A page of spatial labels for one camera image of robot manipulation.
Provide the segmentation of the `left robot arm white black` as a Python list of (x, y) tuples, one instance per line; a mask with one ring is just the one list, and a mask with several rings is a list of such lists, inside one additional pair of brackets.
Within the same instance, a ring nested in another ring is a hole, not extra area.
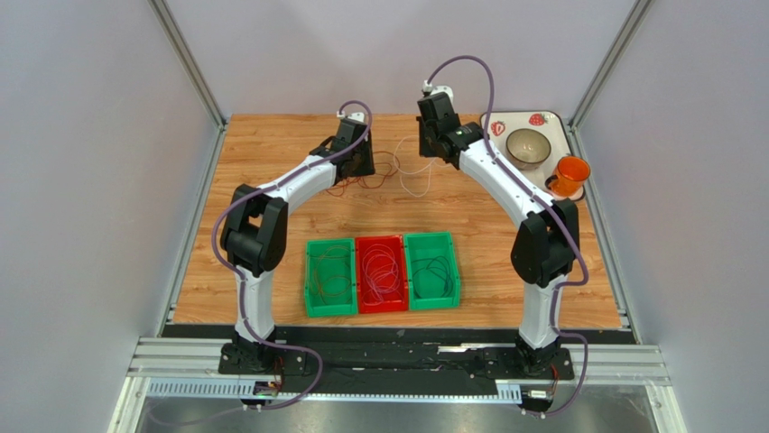
[(221, 350), (223, 374), (265, 374), (289, 352), (275, 341), (273, 281), (287, 249), (291, 212), (342, 180), (375, 172), (365, 115), (338, 118), (337, 132), (295, 168), (256, 188), (239, 186), (216, 221), (214, 253), (238, 285), (235, 334)]

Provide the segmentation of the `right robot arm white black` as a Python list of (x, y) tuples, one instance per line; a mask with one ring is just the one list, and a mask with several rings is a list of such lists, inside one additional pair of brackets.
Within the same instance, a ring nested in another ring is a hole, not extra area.
[(561, 288), (579, 254), (577, 206), (530, 182), (482, 126), (461, 123), (448, 90), (426, 92), (417, 105), (420, 152), (475, 180), (516, 227), (510, 260), (524, 282), (524, 307), (512, 365), (524, 376), (550, 373), (560, 348)]

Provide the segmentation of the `grey ceramic bowl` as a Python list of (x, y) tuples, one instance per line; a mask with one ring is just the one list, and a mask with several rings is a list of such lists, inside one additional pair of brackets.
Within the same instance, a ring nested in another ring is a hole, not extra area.
[(535, 170), (551, 155), (551, 143), (544, 134), (521, 128), (508, 135), (505, 148), (511, 163), (518, 170)]

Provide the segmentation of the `strawberry pattern white tray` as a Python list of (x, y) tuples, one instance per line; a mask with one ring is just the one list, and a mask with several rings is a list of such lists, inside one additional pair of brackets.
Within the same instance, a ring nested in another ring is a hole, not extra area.
[(494, 112), (491, 115), (482, 114), (479, 123), (487, 126), (487, 133), (491, 143), (514, 166), (505, 148), (506, 138), (517, 129), (529, 128), (545, 135), (551, 143), (550, 157), (535, 170), (518, 170), (521, 177), (526, 178), (538, 189), (560, 199), (545, 187), (545, 181), (549, 178), (557, 162), (564, 156), (573, 155), (568, 144), (567, 135), (561, 118), (551, 111), (528, 112)]

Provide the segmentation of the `red plastic bin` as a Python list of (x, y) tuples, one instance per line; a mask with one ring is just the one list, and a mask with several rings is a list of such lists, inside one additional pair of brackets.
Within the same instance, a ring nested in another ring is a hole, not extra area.
[(360, 314), (409, 309), (408, 279), (401, 235), (355, 239), (357, 305)]

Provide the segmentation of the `left green plastic bin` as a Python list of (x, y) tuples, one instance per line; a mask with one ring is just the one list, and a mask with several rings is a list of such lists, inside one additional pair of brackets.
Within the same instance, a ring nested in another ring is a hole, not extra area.
[(356, 255), (352, 238), (306, 243), (304, 271), (304, 301), (310, 318), (357, 314)]

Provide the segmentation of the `green plastic bin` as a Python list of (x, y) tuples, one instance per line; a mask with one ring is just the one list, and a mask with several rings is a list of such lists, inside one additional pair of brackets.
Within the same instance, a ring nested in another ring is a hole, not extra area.
[(310, 318), (357, 314), (356, 255), (352, 238), (306, 243), (304, 271), (304, 301)]
[(450, 232), (403, 236), (409, 309), (452, 309), (459, 306), (461, 278)]

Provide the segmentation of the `orange mug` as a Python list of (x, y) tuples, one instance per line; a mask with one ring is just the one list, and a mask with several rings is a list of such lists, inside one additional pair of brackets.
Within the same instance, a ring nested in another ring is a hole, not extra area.
[(545, 187), (557, 196), (571, 197), (576, 194), (591, 174), (589, 164), (576, 156), (562, 157), (549, 178)]

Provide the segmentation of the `right green plastic bin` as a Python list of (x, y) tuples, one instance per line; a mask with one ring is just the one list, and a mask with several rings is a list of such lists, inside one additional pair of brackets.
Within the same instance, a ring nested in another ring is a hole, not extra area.
[(461, 278), (450, 232), (403, 236), (409, 309), (452, 309), (459, 306)]

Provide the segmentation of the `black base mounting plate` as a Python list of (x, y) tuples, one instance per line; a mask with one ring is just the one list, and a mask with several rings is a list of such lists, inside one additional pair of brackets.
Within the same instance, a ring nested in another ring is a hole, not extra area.
[[(215, 370), (222, 347), (235, 330), (226, 325), (169, 325), (164, 338), (211, 339)], [(515, 329), (417, 327), (278, 326), (275, 341), (288, 348), (265, 374), (283, 392), (480, 396), (495, 391), (497, 380), (577, 379), (570, 351), (561, 346), (550, 373), (520, 374), (513, 365)]]

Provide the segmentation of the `right aluminium frame post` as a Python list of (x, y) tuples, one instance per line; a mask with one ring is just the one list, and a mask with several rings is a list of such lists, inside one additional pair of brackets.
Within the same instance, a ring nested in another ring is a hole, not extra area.
[(588, 118), (590, 110), (598, 101), (601, 91), (654, 4), (654, 0), (634, 1), (615, 39), (601, 61), (595, 76), (590, 81), (587, 90), (578, 103), (574, 116), (570, 120), (570, 128), (572, 130), (578, 130)]

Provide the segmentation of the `aluminium frame post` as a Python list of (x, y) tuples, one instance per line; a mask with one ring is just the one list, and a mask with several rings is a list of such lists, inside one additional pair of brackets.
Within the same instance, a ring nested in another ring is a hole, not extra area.
[(171, 8), (165, 0), (149, 0), (148, 4), (153, 9), (167, 39), (179, 58), (192, 86), (195, 88), (209, 117), (219, 130), (227, 126), (227, 118), (223, 114), (218, 101), (204, 78), (203, 72), (192, 53), (189, 44), (184, 37)]
[(570, 128), (572, 130), (578, 130), (588, 118), (590, 110), (598, 101), (601, 91), (654, 4), (654, 0), (634, 1), (615, 39), (601, 61), (595, 76), (590, 81), (587, 90), (578, 103), (574, 116), (570, 120)]

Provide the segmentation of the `left aluminium frame post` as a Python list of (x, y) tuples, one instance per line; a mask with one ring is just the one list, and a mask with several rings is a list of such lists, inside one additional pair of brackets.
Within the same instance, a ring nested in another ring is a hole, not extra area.
[(165, 0), (149, 0), (148, 4), (153, 9), (167, 39), (179, 58), (192, 86), (195, 88), (209, 117), (219, 130), (227, 126), (227, 118), (223, 114), (218, 101), (204, 78), (203, 72), (192, 53), (189, 44), (184, 37), (171, 8)]

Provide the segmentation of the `aluminium rail front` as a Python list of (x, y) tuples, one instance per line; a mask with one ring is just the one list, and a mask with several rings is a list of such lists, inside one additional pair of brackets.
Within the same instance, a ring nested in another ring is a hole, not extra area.
[[(222, 373), (221, 339), (143, 338), (127, 376), (145, 379), (153, 397), (209, 397), (285, 401), (310, 386), (317, 362), (303, 354), (284, 355), (282, 373)], [(655, 345), (564, 345), (552, 361), (558, 372), (537, 377), (514, 371), (514, 345), (440, 345), (384, 341), (322, 343), (319, 383), (309, 400), (329, 401), (519, 401), (530, 389), (556, 384), (559, 392), (577, 383), (599, 386), (668, 386), (671, 383)]]

